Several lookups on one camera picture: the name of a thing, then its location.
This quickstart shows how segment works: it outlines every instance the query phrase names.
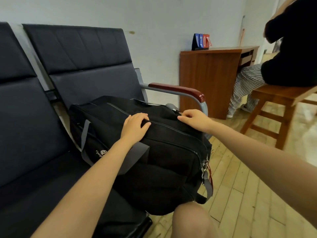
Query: white logo print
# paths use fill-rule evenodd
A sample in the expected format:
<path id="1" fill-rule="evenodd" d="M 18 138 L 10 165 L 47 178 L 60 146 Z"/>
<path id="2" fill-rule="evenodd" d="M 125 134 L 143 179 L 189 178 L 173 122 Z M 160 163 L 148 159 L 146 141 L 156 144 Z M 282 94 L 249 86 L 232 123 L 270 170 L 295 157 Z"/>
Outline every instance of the white logo print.
<path id="1" fill-rule="evenodd" d="M 98 152 L 98 150 L 96 150 L 96 154 L 99 155 L 100 158 L 101 158 L 102 156 L 104 156 L 105 153 L 107 153 L 106 150 L 101 150 L 100 152 Z"/>

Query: shoe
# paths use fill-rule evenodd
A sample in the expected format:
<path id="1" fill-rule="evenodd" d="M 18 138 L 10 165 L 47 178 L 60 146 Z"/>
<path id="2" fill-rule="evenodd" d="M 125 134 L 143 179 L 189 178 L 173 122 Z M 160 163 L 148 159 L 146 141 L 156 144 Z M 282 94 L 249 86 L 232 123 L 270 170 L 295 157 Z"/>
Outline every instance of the shoe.
<path id="1" fill-rule="evenodd" d="M 244 106 L 241 106 L 241 109 L 242 109 L 243 111 L 248 112 L 248 113 L 252 113 L 252 111 L 248 110 L 247 107 L 245 107 L 245 105 L 244 105 Z"/>

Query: wooden chair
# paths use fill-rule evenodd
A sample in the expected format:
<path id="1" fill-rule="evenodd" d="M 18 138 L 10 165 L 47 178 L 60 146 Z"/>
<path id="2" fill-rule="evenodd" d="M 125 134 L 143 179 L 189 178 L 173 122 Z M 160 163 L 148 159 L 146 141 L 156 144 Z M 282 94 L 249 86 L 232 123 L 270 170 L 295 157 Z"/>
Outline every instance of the wooden chair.
<path id="1" fill-rule="evenodd" d="M 317 101 L 307 100 L 309 95 L 317 93 L 317 86 L 315 87 L 283 87 L 275 85 L 265 85 L 253 90 L 252 97 L 259 99 L 259 103 L 249 116 L 248 120 L 242 127 L 240 133 L 245 134 L 249 128 L 268 135 L 276 139 L 275 147 L 283 150 L 289 128 L 292 123 L 296 105 L 301 103 L 308 103 L 317 105 Z M 285 105 L 285 112 L 283 116 L 278 116 L 272 113 L 262 111 L 266 102 L 272 102 Z M 272 132 L 265 128 L 253 124 L 255 118 L 260 115 L 269 119 L 276 120 L 281 123 L 279 133 Z"/>

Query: black jacket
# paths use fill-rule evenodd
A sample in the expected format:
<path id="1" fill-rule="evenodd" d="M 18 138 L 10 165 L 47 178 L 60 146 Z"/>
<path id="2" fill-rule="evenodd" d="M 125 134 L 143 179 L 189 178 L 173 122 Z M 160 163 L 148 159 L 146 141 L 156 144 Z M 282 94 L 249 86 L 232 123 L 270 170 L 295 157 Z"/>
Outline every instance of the black jacket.
<path id="1" fill-rule="evenodd" d="M 280 52 L 262 65 L 263 79 L 282 86 L 317 85 L 317 0 L 297 0 L 265 27 L 269 43 L 283 37 Z"/>

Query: black bag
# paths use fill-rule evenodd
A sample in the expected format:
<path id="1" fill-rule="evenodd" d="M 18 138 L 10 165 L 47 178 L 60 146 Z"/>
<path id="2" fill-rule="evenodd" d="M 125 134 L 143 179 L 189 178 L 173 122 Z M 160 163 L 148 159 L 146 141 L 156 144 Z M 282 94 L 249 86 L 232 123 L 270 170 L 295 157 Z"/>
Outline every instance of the black bag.
<path id="1" fill-rule="evenodd" d="M 211 144 L 165 105 L 111 96 L 71 105 L 70 131 L 83 149 L 84 160 L 96 163 L 120 139 L 128 115 L 140 112 L 148 114 L 152 125 L 126 156 L 114 189 L 152 215 L 168 214 L 189 201 L 205 203 L 207 199 L 197 191 L 203 179 L 208 198 L 212 195 L 207 172 Z"/>

